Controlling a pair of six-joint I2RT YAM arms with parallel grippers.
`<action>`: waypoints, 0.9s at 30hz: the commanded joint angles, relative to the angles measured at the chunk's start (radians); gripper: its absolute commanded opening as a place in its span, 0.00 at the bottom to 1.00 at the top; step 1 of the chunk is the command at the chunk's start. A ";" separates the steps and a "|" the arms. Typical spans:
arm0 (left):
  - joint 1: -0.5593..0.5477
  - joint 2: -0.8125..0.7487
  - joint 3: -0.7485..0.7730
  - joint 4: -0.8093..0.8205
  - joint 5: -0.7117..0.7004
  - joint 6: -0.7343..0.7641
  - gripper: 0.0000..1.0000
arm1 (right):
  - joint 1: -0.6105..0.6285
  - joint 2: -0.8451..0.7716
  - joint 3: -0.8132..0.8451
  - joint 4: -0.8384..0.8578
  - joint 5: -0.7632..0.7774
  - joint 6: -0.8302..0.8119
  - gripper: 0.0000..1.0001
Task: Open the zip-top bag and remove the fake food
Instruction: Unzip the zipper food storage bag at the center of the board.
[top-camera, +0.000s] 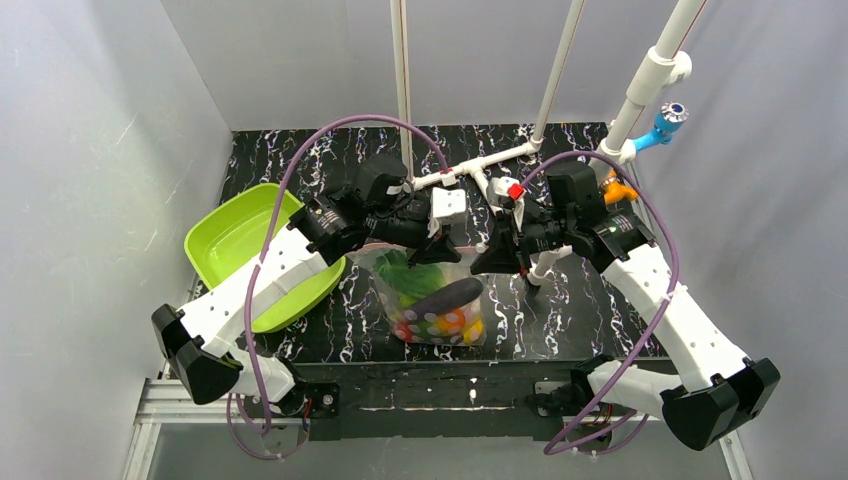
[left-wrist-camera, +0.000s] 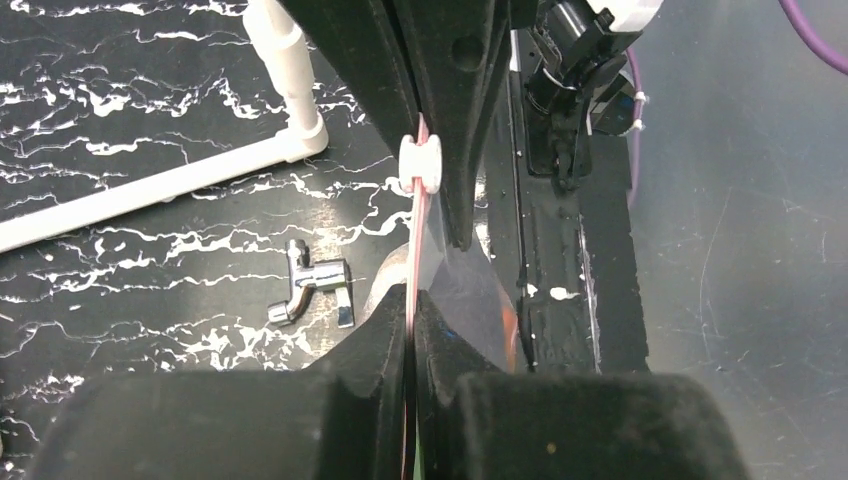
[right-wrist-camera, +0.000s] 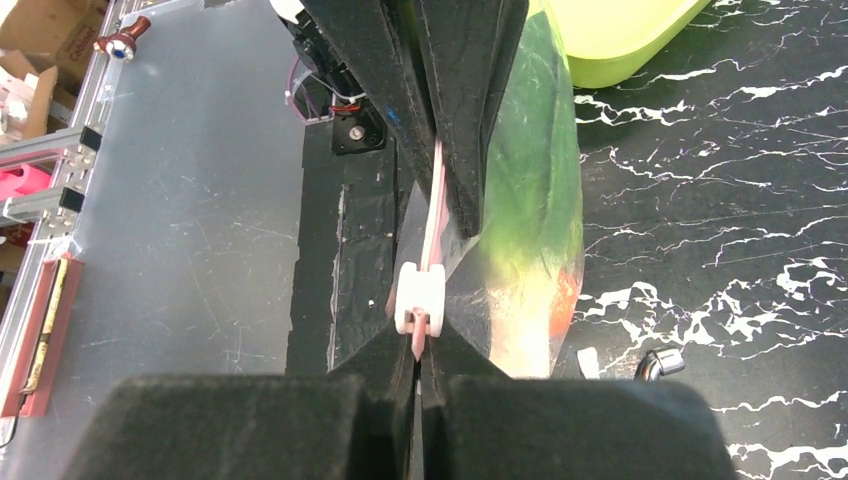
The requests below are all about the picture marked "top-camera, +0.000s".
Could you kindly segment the clear zip top bag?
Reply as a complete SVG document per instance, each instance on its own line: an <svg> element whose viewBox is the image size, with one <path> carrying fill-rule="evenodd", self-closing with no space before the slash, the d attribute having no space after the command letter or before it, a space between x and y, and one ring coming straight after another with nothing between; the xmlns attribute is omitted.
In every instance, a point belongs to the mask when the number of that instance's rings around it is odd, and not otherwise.
<svg viewBox="0 0 848 480"><path fill-rule="evenodd" d="M470 272L471 246L457 248L456 263L407 263L407 252L372 243L348 257L373 278L390 333L407 344L476 347L486 339L483 277Z"/></svg>

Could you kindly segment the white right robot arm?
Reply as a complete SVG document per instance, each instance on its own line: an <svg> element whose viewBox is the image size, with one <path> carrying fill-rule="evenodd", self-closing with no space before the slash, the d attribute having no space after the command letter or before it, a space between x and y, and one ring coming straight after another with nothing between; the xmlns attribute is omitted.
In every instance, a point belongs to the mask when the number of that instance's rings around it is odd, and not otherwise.
<svg viewBox="0 0 848 480"><path fill-rule="evenodd" d="M499 213L472 272L527 274L532 255L567 247L637 310L674 365L662 374L609 355L583 361L554 391L550 413L579 419L616 404L664 421L696 451L756 418L780 379L774 363L751 358L718 329L680 282L673 253L632 212L606 205L591 167L564 161L545 177L550 206L522 220Z"/></svg>

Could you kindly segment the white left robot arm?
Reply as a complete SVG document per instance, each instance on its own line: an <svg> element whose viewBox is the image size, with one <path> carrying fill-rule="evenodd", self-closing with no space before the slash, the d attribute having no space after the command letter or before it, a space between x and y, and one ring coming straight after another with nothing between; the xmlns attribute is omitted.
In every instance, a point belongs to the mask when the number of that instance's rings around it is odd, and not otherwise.
<svg viewBox="0 0 848 480"><path fill-rule="evenodd" d="M324 189L272 225L258 254L205 295L151 315L163 356L191 400L209 404L227 394L257 396L264 406L297 384L283 362L236 345L255 318L323 273L368 239L405 247L410 264L459 261L446 231L464 221L467 195L458 186L416 191L397 159L363 161L353 179Z"/></svg>

